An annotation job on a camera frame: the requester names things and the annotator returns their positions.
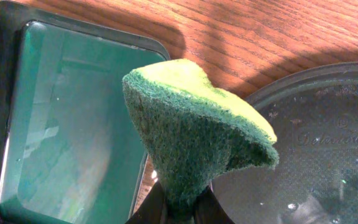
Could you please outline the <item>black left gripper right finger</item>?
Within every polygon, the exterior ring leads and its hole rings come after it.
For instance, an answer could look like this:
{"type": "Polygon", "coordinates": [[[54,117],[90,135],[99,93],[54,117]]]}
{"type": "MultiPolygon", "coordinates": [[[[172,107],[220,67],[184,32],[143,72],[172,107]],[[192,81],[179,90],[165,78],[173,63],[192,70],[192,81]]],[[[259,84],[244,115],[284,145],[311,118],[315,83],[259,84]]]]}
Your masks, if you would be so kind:
{"type": "Polygon", "coordinates": [[[195,202],[193,210],[195,224],[234,224],[210,187],[207,187],[195,202]]]}

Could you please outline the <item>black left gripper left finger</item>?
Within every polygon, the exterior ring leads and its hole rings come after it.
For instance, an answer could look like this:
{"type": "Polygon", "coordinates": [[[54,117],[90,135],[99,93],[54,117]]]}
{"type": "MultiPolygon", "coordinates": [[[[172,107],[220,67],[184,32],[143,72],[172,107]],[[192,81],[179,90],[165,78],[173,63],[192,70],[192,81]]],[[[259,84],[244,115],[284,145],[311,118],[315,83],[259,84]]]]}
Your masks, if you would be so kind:
{"type": "Polygon", "coordinates": [[[126,224],[167,224],[168,212],[160,182],[156,182],[139,209],[126,224]]]}

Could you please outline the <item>green yellow scrub sponge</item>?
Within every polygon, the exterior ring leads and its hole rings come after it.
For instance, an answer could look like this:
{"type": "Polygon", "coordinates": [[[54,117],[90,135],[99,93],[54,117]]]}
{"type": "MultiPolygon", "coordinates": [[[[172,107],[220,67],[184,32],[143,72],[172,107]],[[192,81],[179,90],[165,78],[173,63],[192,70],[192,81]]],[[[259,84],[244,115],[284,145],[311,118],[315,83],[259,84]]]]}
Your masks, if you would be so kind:
{"type": "Polygon", "coordinates": [[[175,220],[188,220],[216,177],[248,167],[274,168],[270,123],[237,95],[213,86],[188,59],[133,69],[122,80],[131,120],[149,154],[175,220]]]}

